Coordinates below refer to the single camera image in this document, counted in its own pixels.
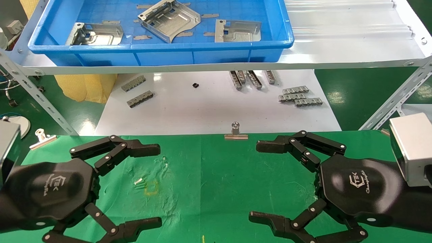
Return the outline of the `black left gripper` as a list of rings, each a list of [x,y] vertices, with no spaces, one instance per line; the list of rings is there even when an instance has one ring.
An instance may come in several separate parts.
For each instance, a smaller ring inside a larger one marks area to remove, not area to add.
[[[90,215],[106,231],[97,243],[132,243],[142,231],[162,226],[160,217],[115,225],[94,204],[99,190],[94,168],[78,158],[16,167],[4,184],[4,231],[55,225],[42,237],[44,243],[86,243],[64,232]]]

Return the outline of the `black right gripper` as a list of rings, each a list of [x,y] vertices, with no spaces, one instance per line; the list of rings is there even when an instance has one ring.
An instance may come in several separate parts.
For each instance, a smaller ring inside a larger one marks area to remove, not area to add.
[[[274,140],[259,140],[256,150],[289,153],[310,172],[320,168],[318,192],[324,200],[316,200],[295,219],[258,211],[249,213],[250,222],[269,226],[275,237],[295,243],[360,243],[368,232],[357,222],[377,227],[409,227],[407,206],[401,198],[406,184],[395,163],[344,157],[344,144],[304,130],[290,136],[278,135]],[[331,157],[320,165],[321,160],[312,151]],[[344,222],[347,230],[318,237],[309,234],[305,227],[324,210],[337,222]]]

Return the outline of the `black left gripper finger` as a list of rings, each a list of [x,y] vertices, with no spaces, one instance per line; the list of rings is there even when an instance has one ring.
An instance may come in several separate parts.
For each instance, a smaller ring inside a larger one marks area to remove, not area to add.
[[[142,144],[137,139],[125,140],[116,135],[103,137],[70,149],[71,158],[87,160],[104,155],[94,164],[97,175],[105,176],[128,157],[149,157],[161,153],[159,144]]]

